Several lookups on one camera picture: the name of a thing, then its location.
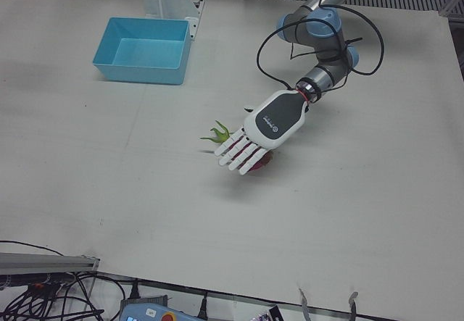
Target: robotic arm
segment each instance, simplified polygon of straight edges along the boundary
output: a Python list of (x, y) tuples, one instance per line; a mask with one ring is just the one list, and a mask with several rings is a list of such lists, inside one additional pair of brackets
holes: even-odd
[(268, 151), (285, 142), (305, 122), (309, 105), (348, 75), (358, 62), (347, 46), (335, 8), (346, 0), (308, 0), (278, 22), (278, 36), (291, 43), (311, 46), (319, 63), (297, 81), (294, 88), (277, 91), (259, 105), (226, 142), (215, 151), (221, 166), (246, 174)]

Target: white table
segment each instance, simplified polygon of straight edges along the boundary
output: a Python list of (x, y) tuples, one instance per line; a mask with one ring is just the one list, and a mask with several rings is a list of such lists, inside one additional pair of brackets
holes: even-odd
[[(299, 2), (205, 0), (182, 86), (105, 81), (108, 18), (143, 0), (0, 0), (0, 237), (101, 258), (100, 269), (401, 320), (464, 314), (464, 87), (447, 21), (359, 8), (381, 29), (374, 76), (317, 103), (264, 169), (218, 167), (199, 140), (281, 87), (255, 54)], [(372, 67), (370, 29), (343, 14)], [(314, 64), (275, 40), (263, 66)]]

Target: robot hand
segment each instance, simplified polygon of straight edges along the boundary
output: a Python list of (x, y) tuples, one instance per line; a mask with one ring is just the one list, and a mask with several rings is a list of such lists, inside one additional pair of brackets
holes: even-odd
[(307, 98), (302, 92), (277, 91), (250, 113), (244, 126), (216, 149), (219, 165), (245, 175), (268, 151), (276, 149), (305, 122)]

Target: blue plastic bin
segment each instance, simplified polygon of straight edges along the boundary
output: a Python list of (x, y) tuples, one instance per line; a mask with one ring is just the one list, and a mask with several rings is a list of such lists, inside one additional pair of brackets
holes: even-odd
[(110, 18), (94, 65), (109, 80), (182, 84), (190, 44), (186, 20)]

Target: red button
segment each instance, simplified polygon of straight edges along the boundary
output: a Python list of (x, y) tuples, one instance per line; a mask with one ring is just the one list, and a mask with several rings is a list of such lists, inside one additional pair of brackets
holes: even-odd
[(171, 314), (164, 314), (161, 321), (174, 321), (174, 317)]

